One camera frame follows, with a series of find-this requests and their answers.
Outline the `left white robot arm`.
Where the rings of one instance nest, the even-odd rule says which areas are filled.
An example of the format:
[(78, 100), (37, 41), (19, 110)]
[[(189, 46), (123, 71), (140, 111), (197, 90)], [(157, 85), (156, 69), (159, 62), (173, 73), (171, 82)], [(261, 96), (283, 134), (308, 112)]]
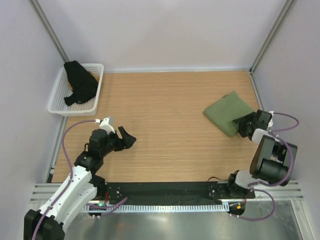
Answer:
[(25, 214), (23, 239), (63, 240), (84, 206), (106, 194), (105, 179), (96, 175), (104, 157), (131, 148), (136, 140), (122, 126), (118, 131), (94, 130), (58, 190), (38, 210), (30, 209)]

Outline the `green tank top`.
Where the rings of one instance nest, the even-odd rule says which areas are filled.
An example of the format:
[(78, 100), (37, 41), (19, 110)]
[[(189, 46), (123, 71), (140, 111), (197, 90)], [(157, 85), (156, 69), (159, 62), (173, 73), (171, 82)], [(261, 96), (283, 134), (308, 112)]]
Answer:
[(222, 133), (232, 138), (237, 132), (233, 120), (255, 112), (240, 96), (232, 91), (204, 109), (203, 115)]

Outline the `black tank top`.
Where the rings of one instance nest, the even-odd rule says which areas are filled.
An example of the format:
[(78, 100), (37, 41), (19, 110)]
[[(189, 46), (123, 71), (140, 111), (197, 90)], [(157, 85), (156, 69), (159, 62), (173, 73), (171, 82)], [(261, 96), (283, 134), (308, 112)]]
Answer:
[(76, 60), (66, 62), (64, 69), (72, 94), (64, 98), (69, 107), (76, 104), (85, 104), (97, 94), (98, 81)]

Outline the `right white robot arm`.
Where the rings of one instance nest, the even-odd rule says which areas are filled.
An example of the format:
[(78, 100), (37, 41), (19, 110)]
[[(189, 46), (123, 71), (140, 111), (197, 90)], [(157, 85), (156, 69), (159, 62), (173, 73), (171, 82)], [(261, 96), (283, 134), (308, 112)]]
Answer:
[[(273, 116), (280, 115), (296, 121), (295, 125), (272, 130)], [(299, 120), (286, 113), (257, 110), (232, 121), (242, 138), (258, 144), (248, 170), (230, 174), (225, 192), (231, 198), (245, 197), (255, 186), (286, 186), (292, 176), (298, 147), (279, 137), (279, 132), (292, 130)]]

